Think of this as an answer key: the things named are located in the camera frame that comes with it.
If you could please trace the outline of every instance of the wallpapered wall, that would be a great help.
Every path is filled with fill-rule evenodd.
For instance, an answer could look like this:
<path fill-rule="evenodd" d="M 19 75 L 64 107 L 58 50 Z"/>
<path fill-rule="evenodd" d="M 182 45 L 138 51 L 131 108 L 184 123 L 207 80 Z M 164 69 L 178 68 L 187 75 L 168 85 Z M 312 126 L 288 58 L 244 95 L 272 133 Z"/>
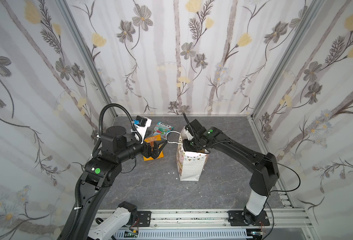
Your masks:
<path fill-rule="evenodd" d="M 353 1 L 326 1 L 260 116 L 323 240 L 353 238 Z M 280 168 L 288 189 L 298 184 Z"/>
<path fill-rule="evenodd" d="M 0 0 L 0 239 L 67 220 L 105 105 L 86 66 L 54 1 Z"/>
<path fill-rule="evenodd" d="M 112 102 L 249 114 L 310 1 L 67 0 Z"/>

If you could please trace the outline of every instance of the metal bracket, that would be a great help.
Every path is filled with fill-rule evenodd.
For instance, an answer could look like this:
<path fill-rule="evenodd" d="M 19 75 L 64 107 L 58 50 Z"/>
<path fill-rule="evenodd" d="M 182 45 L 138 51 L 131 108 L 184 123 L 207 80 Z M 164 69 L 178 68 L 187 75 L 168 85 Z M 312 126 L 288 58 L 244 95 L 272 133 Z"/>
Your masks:
<path fill-rule="evenodd" d="M 249 226 L 243 221 L 242 215 L 243 211 L 228 211 L 228 221 L 232 227 Z M 256 223 L 254 226 L 261 226 L 259 222 L 261 222 L 264 226 L 270 226 L 270 221 L 267 217 L 266 211 L 261 211 L 258 216 L 258 220 L 258 223 Z"/>
<path fill-rule="evenodd" d="M 138 223 L 139 227 L 149 227 L 151 222 L 151 211 L 138 211 Z"/>

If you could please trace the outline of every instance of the gray table surface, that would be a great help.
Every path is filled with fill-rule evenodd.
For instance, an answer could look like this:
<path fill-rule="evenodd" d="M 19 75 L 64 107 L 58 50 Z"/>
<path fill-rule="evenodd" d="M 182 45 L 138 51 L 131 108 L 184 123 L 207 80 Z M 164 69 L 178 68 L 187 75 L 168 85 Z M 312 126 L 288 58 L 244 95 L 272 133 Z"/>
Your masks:
<path fill-rule="evenodd" d="M 182 116 L 150 118 L 150 130 L 158 121 L 173 126 L 178 132 L 186 125 Z M 189 117 L 190 121 L 193 119 L 198 119 L 206 128 L 215 126 L 235 141 L 260 151 L 246 117 Z M 126 116 L 119 116 L 114 125 L 130 131 Z M 177 141 L 178 137 L 177 133 L 168 135 L 170 141 Z M 176 152 L 177 144 L 167 144 L 164 158 L 144 161 L 138 156 L 135 169 L 116 177 L 99 209 L 116 209 L 122 201 L 135 204 L 138 209 L 236 209 L 246 205 L 251 192 L 251 173 L 244 166 L 212 149 L 199 181 L 180 181 Z M 127 172 L 134 166 L 134 160 L 122 165 L 122 171 Z M 271 194 L 268 203 L 271 208 L 283 208 L 277 192 Z"/>

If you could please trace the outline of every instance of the orange snack package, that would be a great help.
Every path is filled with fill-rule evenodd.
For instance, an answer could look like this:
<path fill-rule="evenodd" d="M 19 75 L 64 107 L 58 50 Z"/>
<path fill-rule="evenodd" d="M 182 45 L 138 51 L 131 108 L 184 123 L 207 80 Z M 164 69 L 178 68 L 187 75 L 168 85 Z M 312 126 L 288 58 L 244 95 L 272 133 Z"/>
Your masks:
<path fill-rule="evenodd" d="M 153 142 L 153 141 L 160 141 L 160 140 L 162 140 L 162 138 L 160 137 L 160 134 L 159 134 L 159 135 L 155 135 L 155 136 L 146 138 L 145 142 Z M 161 157 L 164 157 L 163 151 L 160 152 L 159 157 L 157 157 L 156 159 L 161 158 Z M 143 157 L 144 161 L 153 160 L 153 159 L 154 158 L 152 158 L 152 157 L 149 157 L 149 158 Z"/>

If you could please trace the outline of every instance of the gift bag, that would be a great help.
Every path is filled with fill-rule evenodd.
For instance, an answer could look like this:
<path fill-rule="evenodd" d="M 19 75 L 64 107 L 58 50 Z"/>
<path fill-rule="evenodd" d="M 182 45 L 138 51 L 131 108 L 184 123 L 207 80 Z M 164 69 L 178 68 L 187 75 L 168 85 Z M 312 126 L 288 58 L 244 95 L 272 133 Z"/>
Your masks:
<path fill-rule="evenodd" d="M 179 143 L 182 143 L 181 136 L 179 136 Z M 208 158 L 208 151 L 204 151 L 206 153 L 186 152 L 183 149 L 183 145 L 178 144 L 178 150 L 176 152 L 176 163 L 178 165 L 178 173 L 181 181 L 199 180 L 203 167 Z"/>

